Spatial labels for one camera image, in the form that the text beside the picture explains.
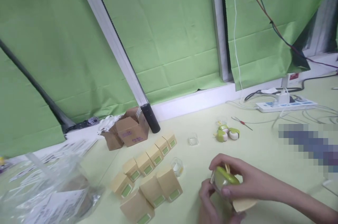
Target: cardboard box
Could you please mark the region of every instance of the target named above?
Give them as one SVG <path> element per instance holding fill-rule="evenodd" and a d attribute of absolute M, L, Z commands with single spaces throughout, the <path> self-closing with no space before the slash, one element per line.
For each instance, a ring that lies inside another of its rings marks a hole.
<path fill-rule="evenodd" d="M 127 147 L 148 139 L 149 125 L 141 109 L 131 108 L 115 123 L 121 140 Z"/>
<path fill-rule="evenodd" d="M 177 140 L 176 140 L 175 134 L 173 134 L 172 132 L 168 132 L 162 137 L 168 142 L 170 149 L 176 146 Z"/>
<path fill-rule="evenodd" d="M 152 145 L 146 152 L 155 167 L 163 160 L 163 155 L 155 144 Z"/>
<path fill-rule="evenodd" d="M 161 151 L 161 153 L 163 154 L 163 156 L 165 156 L 170 151 L 169 144 L 168 144 L 168 142 L 163 137 L 159 138 L 155 142 L 155 145 Z"/>
<path fill-rule="evenodd" d="M 120 206 L 127 219 L 134 224 L 146 224 L 155 217 L 154 208 L 145 199 L 141 190 L 133 191 Z"/>
<path fill-rule="evenodd" d="M 120 199 L 126 198 L 134 188 L 134 183 L 123 173 L 119 172 L 110 184 L 110 188 Z"/>
<path fill-rule="evenodd" d="M 160 206 L 165 201 L 165 196 L 155 174 L 142 178 L 140 189 L 154 208 Z"/>
<path fill-rule="evenodd" d="M 156 174 L 156 178 L 162 188 L 165 198 L 173 202 L 183 193 L 180 183 L 170 165 L 165 166 Z"/>
<path fill-rule="evenodd" d="M 122 170 L 132 182 L 141 175 L 141 171 L 139 170 L 134 158 L 129 159 L 125 164 L 123 164 Z"/>
<path fill-rule="evenodd" d="M 154 164 L 152 163 L 151 159 L 149 158 L 146 152 L 142 153 L 139 157 L 137 157 L 135 161 L 137 163 L 139 170 L 144 176 L 149 175 L 149 173 L 152 172 L 153 169 L 155 168 Z"/>
<path fill-rule="evenodd" d="M 116 126 L 113 125 L 108 132 L 101 132 L 107 142 L 109 151 L 121 148 L 124 143 L 117 134 Z"/>

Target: clear plastic bag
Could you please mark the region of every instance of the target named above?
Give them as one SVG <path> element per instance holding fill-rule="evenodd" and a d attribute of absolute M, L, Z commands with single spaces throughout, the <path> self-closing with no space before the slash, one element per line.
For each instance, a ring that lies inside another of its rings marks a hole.
<path fill-rule="evenodd" d="M 3 223 L 71 224 L 89 216 L 104 192 L 90 185 L 76 155 L 46 167 L 33 154 L 27 157 L 42 170 L 41 179 L 21 193 L 8 191 L 0 199 Z"/>

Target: black cylinder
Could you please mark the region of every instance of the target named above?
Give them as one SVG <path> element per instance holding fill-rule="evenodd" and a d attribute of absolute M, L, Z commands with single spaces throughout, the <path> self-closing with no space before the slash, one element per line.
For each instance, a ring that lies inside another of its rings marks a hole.
<path fill-rule="evenodd" d="M 145 119 L 147 120 L 149 127 L 153 133 L 158 133 L 161 130 L 161 127 L 159 126 L 157 119 L 155 117 L 154 112 L 152 111 L 152 108 L 149 103 L 142 105 L 141 110 L 143 112 L 143 115 Z"/>

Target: green label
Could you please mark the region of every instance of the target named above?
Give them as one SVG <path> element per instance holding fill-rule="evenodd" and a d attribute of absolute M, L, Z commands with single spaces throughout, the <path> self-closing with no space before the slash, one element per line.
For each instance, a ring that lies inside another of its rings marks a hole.
<path fill-rule="evenodd" d="M 162 153 L 163 153 L 163 155 L 166 155 L 167 152 L 169 152 L 169 149 L 168 149 L 168 147 L 165 147 L 165 148 L 163 149 Z"/>
<path fill-rule="evenodd" d="M 122 197 L 125 198 L 126 196 L 129 195 L 130 192 L 131 192 L 131 185 L 128 184 L 127 187 L 122 192 Z"/>
<path fill-rule="evenodd" d="M 164 200 L 165 200 L 164 196 L 161 195 L 154 201 L 154 205 L 158 207 L 160 204 L 164 202 Z"/>
<path fill-rule="evenodd" d="M 174 201 L 178 196 L 180 195 L 180 192 L 178 190 L 174 190 L 170 195 L 169 199 L 171 201 Z"/>
<path fill-rule="evenodd" d="M 176 145 L 176 142 L 173 140 L 173 141 L 170 143 L 170 146 L 173 147 L 174 145 Z"/>
<path fill-rule="evenodd" d="M 149 165 L 145 170 L 144 173 L 147 175 L 152 171 L 152 167 Z"/>
<path fill-rule="evenodd" d="M 162 158 L 161 158 L 161 156 L 159 156 L 155 159 L 154 162 L 155 162 L 156 165 L 158 165 L 161 162 L 161 160 L 162 160 Z"/>
<path fill-rule="evenodd" d="M 150 215 L 146 214 L 137 222 L 137 224 L 146 224 L 150 221 L 150 219 L 151 219 Z"/>
<path fill-rule="evenodd" d="M 131 180 L 135 181 L 140 176 L 139 171 L 135 171 L 134 174 L 131 175 Z"/>

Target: white power strip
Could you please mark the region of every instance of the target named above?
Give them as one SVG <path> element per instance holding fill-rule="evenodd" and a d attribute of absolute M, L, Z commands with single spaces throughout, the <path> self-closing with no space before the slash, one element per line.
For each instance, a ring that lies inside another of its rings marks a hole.
<path fill-rule="evenodd" d="M 273 102 L 258 102 L 256 107 L 260 112 L 281 112 L 290 110 L 307 110 L 315 108 L 314 105 L 317 103 L 310 100 L 295 101 L 289 104 L 273 104 Z"/>

